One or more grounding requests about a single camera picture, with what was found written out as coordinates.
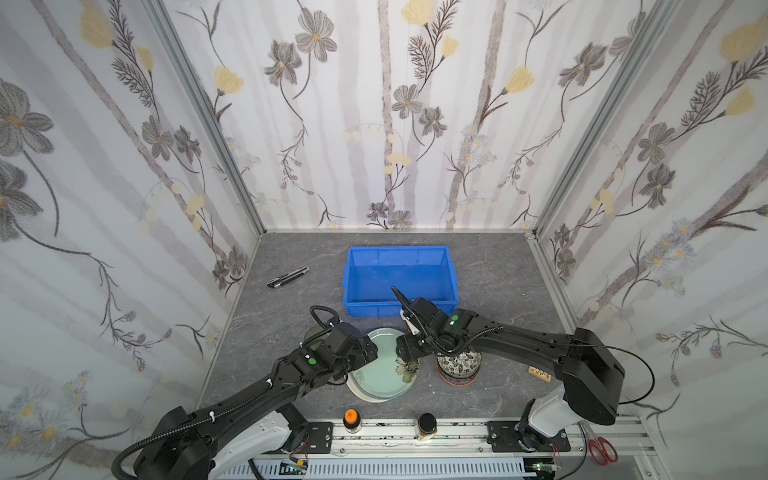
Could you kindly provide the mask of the green floral plate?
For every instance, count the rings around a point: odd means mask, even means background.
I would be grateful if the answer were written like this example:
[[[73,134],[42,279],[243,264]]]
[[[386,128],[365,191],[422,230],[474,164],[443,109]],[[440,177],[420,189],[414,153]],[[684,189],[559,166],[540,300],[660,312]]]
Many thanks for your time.
[[[402,332],[379,328],[368,334],[377,347],[377,359],[352,372],[346,382],[349,390],[369,403],[384,403],[404,395],[416,382],[419,361],[406,362],[397,353]]]

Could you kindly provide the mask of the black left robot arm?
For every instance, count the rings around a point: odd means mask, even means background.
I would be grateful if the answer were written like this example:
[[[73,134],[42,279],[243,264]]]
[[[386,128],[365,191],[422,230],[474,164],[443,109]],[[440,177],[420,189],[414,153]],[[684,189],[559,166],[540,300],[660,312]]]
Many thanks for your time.
[[[117,454],[111,473],[117,479],[206,479],[216,455],[247,428],[377,357],[369,336],[342,322],[279,357],[240,392],[192,413],[182,407],[168,412],[152,435]]]

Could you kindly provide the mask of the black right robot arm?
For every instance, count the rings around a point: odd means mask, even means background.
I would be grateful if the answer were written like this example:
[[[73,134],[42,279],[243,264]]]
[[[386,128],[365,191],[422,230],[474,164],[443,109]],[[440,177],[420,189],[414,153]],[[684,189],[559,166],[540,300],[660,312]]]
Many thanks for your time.
[[[405,362],[467,351],[501,356],[561,381],[566,403],[580,418],[604,426],[615,423],[625,370],[593,332],[534,331],[466,309],[448,315],[424,298],[409,300],[399,290],[394,293],[410,329],[397,339],[397,355]]]

